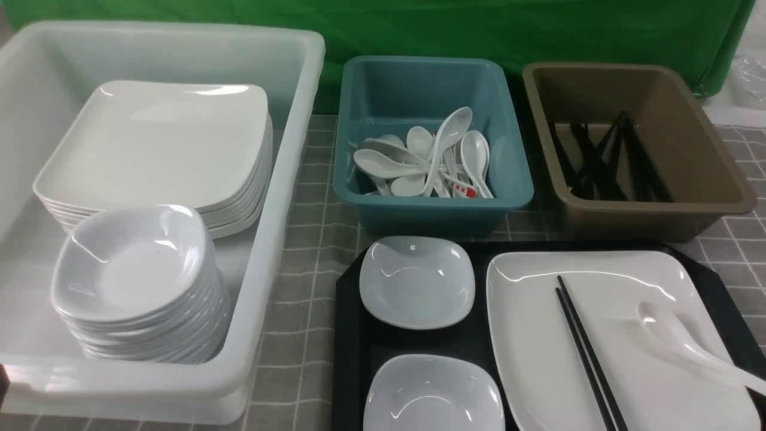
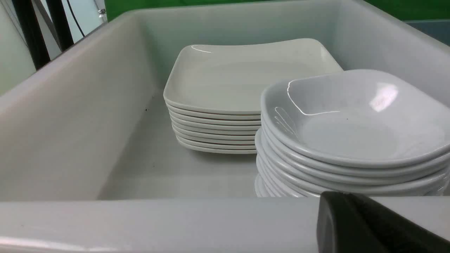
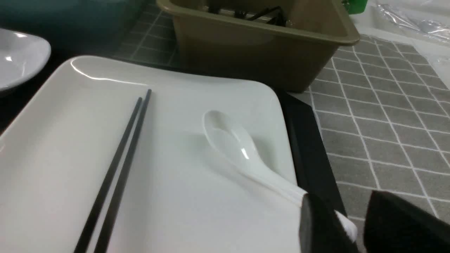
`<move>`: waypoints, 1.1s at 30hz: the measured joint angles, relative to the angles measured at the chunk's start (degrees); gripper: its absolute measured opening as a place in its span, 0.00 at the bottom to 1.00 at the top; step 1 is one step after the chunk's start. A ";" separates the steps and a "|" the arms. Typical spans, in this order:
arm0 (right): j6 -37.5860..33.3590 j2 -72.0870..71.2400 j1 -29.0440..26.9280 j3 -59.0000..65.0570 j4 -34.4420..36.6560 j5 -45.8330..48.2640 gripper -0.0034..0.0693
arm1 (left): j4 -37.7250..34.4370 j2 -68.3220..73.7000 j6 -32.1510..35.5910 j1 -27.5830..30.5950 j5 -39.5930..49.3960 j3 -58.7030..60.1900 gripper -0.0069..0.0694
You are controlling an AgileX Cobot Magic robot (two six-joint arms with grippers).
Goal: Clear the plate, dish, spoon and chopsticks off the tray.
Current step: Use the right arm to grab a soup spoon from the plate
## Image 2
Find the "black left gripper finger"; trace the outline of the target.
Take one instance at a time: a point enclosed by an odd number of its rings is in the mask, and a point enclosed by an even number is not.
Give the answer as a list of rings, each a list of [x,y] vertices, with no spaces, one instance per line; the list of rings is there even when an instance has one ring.
[[[325,191],[316,227],[320,253],[448,253],[448,240],[363,194]]]

